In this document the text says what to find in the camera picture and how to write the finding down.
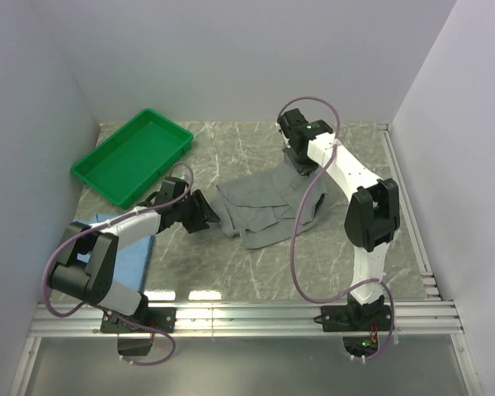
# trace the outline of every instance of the blue cloth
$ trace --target blue cloth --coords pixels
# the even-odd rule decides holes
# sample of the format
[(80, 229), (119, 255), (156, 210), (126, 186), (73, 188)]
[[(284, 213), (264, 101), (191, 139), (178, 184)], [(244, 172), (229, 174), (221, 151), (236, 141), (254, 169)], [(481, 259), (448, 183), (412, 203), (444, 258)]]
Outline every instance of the blue cloth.
[[(99, 223), (115, 216), (97, 214), (90, 220), (78, 220), (85, 224)], [(125, 247), (117, 253), (115, 259), (114, 279), (132, 290), (142, 291), (145, 269), (149, 262), (154, 237), (141, 238), (139, 241)], [(89, 254), (78, 255), (79, 260), (87, 261)]]

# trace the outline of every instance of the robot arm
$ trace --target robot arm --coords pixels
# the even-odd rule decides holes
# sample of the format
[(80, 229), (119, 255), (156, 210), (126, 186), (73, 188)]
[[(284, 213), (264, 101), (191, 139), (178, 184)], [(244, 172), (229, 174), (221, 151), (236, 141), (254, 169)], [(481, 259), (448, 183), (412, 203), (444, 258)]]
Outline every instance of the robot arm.
[[(324, 167), (337, 144), (337, 156), (327, 174), (349, 201), (345, 230), (354, 245), (352, 285), (370, 278), (381, 280), (389, 244), (399, 228), (398, 185), (393, 179), (382, 180), (339, 141), (334, 142), (334, 133), (326, 122), (309, 123), (294, 109), (284, 113), (278, 125), (286, 143), (284, 151), (299, 174)], [(361, 306), (373, 304), (383, 301), (383, 290), (379, 284), (369, 283), (353, 290), (351, 296)]]
[[(159, 192), (153, 193), (134, 210), (169, 202), (186, 188), (187, 183), (182, 179), (167, 177)], [(161, 233), (175, 222), (181, 222), (188, 233), (194, 233), (209, 228), (208, 223), (218, 222), (219, 218), (201, 192), (196, 190), (168, 209), (138, 214), (110, 226), (113, 221), (108, 220), (109, 227), (77, 239), (62, 251), (48, 277), (48, 286), (149, 326), (151, 318), (147, 297), (113, 279), (117, 252), (141, 238)], [(96, 225), (99, 224), (73, 222), (64, 231), (62, 242)], [(78, 258), (79, 254), (88, 253), (87, 262)]]

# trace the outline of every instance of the green tray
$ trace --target green tray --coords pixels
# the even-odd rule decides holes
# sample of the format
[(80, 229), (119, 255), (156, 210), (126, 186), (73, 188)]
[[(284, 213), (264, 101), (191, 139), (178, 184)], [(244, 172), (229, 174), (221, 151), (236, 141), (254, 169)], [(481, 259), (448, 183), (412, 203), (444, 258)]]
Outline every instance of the green tray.
[(127, 209), (191, 148), (188, 130), (145, 109), (72, 166), (72, 174)]

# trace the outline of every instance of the marble floor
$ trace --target marble floor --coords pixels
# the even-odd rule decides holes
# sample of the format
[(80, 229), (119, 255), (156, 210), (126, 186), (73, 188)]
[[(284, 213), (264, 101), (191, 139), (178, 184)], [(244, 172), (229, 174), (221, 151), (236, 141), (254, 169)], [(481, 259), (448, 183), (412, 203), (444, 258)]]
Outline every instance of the marble floor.
[[(195, 136), (193, 148), (183, 160), (194, 168), (194, 188), (200, 188), (208, 200), (215, 197), (217, 183), (275, 166), (282, 158), (281, 136), (271, 122), (186, 122), (181, 125)], [(120, 123), (103, 124), (98, 143), (121, 126)], [(386, 178), (391, 176), (391, 171), (380, 136), (376, 124), (345, 124), (341, 141), (368, 168)], [(346, 198), (335, 183), (328, 179), (327, 184), (330, 210), (312, 229), (298, 237), (296, 248), (300, 283), (313, 297), (334, 295), (347, 288), (352, 278), (353, 248), (343, 229)], [(85, 186), (76, 218), (90, 219), (96, 213), (116, 215), (122, 210)], [(187, 234), (180, 224), (175, 224), (155, 238), (145, 290), (177, 301), (300, 299), (291, 281), (288, 250), (289, 241), (246, 250), (237, 238), (226, 238), (216, 224), (194, 234)], [(403, 218), (389, 249), (384, 272), (384, 279), (395, 297), (425, 298), (420, 269)], [(67, 298), (55, 295), (53, 300)]]

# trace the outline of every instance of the white enclosure wall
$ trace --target white enclosure wall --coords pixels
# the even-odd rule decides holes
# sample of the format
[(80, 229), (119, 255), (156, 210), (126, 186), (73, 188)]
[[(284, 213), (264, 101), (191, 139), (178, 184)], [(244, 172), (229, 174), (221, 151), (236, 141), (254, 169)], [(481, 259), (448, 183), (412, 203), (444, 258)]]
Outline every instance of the white enclosure wall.
[(394, 119), (431, 264), (495, 395), (495, 0), (459, 0)]
[(45, 261), (72, 218), (73, 162), (97, 126), (33, 6), (0, 0), (0, 395), (40, 296)]
[(385, 122), (455, 0), (33, 3), (98, 120), (273, 120), (311, 94)]

